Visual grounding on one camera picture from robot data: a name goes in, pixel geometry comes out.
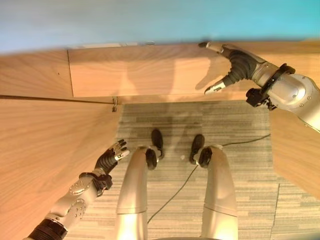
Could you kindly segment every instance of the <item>robotic hand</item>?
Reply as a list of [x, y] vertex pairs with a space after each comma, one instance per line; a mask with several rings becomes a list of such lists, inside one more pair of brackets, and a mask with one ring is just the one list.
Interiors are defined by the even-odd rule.
[[92, 172], [83, 172], [66, 195], [51, 208], [45, 219], [24, 240], [62, 240], [71, 227], [83, 218], [87, 207], [112, 186], [109, 173], [130, 151], [124, 140], [102, 154]]
[[231, 44], [221, 47], [203, 42], [199, 47], [216, 51], [231, 62], [230, 72], [204, 94], [212, 94], [242, 79], [254, 81], [261, 88], [251, 88], [247, 102], [253, 107], [266, 104], [269, 110], [280, 108], [296, 114], [308, 126], [320, 133], [320, 90], [315, 82], [284, 63], [272, 63]]

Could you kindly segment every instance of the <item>wooden panel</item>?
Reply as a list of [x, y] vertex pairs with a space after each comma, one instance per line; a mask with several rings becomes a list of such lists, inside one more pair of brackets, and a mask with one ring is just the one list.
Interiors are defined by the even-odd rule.
[[114, 141], [121, 107], [0, 100], [0, 239], [21, 240]]
[[293, 113], [270, 113], [274, 170], [320, 199], [320, 134]]
[[[319, 64], [317, 41], [234, 44], [278, 66], [288, 63], [297, 73], [320, 75], [313, 67]], [[75, 97], [203, 94], [230, 68], [226, 58], [197, 44], [72, 49], [69, 57]], [[221, 93], [243, 96], [253, 86], [241, 81]]]
[[0, 94], [72, 98], [67, 51], [0, 56]]

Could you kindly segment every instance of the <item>black cable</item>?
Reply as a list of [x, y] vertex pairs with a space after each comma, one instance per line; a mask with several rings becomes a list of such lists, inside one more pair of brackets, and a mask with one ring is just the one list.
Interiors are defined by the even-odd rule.
[[194, 169], [192, 170], [192, 172], [190, 173], [190, 175], [188, 176], [188, 178], [185, 180], [184, 184], [180, 187], [180, 189], [179, 189], [172, 197], [170, 197], [170, 199], [169, 199], [168, 201], [166, 201], [166, 203], [165, 203], [162, 207], [160, 207], [158, 211], [156, 211], [156, 212], [149, 218], [149, 220], [148, 220], [147, 223], [149, 223], [149, 222], [151, 221], [151, 219], [153, 219], [154, 216], [157, 215], [168, 203], [170, 203], [170, 201], [171, 201], [172, 199], [174, 199], [174, 197], [184, 188], [184, 186], [187, 184], [187, 182], [189, 181], [189, 179], [191, 178], [192, 174], [194, 173], [194, 171], [197, 169], [198, 166], [199, 166], [199, 165], [197, 165], [197, 166], [194, 167]]
[[[224, 144], [224, 145], [222, 145], [222, 146], [225, 147], [225, 146], [235, 145], [235, 144], [248, 144], [248, 143], [253, 143], [253, 142], [256, 142], [256, 141], [265, 139], [265, 138], [269, 137], [270, 135], [271, 135], [271, 134], [269, 133], [268, 135], [265, 135], [265, 136], [262, 136], [262, 137], [259, 137], [259, 138], [256, 138], [256, 139], [253, 139], [253, 140], [250, 140], [250, 141], [231, 142], [231, 143]], [[168, 203], [170, 203], [170, 201], [171, 201], [172, 199], [174, 199], [175, 196], [177, 196], [177, 194], [185, 187], [185, 185], [187, 184], [187, 182], [189, 181], [189, 179], [191, 178], [192, 174], [195, 172], [195, 170], [197, 169], [198, 166], [199, 166], [199, 165], [196, 165], [196, 166], [194, 167], [194, 169], [191, 171], [191, 173], [189, 174], [189, 176], [188, 176], [187, 179], [185, 180], [184, 184], [179, 188], [179, 190], [176, 191], [176, 193], [175, 193], [172, 197], [170, 197], [170, 199], [169, 199], [168, 201], [166, 201], [166, 203], [165, 203], [162, 207], [160, 207], [159, 210], [156, 211], [156, 212], [149, 218], [149, 220], [148, 220], [148, 222], [147, 222], [148, 224], [149, 224], [150, 221], [151, 221], [162, 209], [164, 209], [164, 207], [165, 207]]]
[[270, 135], [271, 135], [271, 134], [269, 133], [268, 135], [265, 135], [265, 136], [262, 136], [262, 137], [260, 137], [260, 138], [256, 138], [256, 139], [253, 139], [253, 140], [250, 140], [250, 141], [231, 142], [231, 143], [224, 144], [224, 145], [222, 145], [222, 146], [225, 147], [225, 146], [235, 145], [235, 144], [248, 144], [248, 143], [253, 143], [253, 142], [256, 142], [256, 141], [265, 139], [265, 138], [267, 138], [267, 137], [270, 137]]

